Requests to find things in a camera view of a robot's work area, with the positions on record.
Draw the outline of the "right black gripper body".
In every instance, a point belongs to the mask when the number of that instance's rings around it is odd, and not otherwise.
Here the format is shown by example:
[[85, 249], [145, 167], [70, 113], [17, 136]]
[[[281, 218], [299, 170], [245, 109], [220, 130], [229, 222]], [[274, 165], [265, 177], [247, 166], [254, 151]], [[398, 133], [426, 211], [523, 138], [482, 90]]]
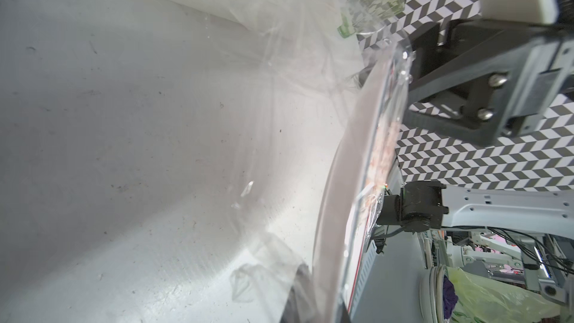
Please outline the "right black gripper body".
[[415, 61], [404, 123], [480, 147], [533, 133], [558, 95], [573, 97], [573, 26], [455, 19], [410, 36]]

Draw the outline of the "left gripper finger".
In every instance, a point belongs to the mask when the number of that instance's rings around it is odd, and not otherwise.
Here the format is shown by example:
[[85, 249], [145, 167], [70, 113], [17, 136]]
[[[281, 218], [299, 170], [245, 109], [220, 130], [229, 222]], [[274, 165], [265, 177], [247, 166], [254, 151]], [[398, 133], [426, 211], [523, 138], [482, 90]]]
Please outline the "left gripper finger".
[[280, 323], [317, 323], [320, 319], [309, 266], [298, 266]]

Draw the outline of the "clear plastic wrap sheet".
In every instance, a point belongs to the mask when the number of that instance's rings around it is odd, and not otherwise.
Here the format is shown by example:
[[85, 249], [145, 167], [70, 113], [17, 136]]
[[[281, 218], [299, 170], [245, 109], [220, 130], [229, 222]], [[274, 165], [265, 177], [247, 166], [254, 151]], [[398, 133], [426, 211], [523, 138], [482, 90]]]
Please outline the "clear plastic wrap sheet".
[[394, 30], [343, 38], [308, 19], [228, 40], [223, 57], [245, 64], [233, 86], [245, 85], [237, 113], [238, 142], [229, 163], [232, 226], [250, 239], [247, 260], [232, 270], [234, 302], [253, 303], [261, 322], [280, 322], [300, 264], [312, 274], [321, 200], [337, 147], [376, 52], [409, 46]]

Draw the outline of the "white plate orange pattern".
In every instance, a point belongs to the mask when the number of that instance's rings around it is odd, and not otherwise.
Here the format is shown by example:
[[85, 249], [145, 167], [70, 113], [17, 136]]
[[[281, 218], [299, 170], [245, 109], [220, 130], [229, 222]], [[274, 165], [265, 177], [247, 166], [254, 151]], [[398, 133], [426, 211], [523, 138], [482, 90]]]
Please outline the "white plate orange pattern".
[[337, 322], [375, 224], [407, 104], [412, 53], [402, 43], [376, 52], [333, 158], [321, 200], [311, 282], [314, 322]]

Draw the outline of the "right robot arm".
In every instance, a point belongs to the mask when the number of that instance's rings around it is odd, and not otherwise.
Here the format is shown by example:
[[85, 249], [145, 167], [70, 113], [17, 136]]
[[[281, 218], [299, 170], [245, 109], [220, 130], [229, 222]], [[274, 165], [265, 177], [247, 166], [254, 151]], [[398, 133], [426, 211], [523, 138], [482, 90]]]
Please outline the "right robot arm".
[[[480, 147], [535, 131], [559, 94], [573, 95], [573, 25], [456, 19], [439, 37], [426, 23], [410, 36], [415, 61], [408, 103], [440, 104], [444, 116], [407, 112], [410, 127]], [[573, 237], [573, 192], [475, 190], [437, 181], [381, 197], [378, 226], [397, 233], [492, 228]]]

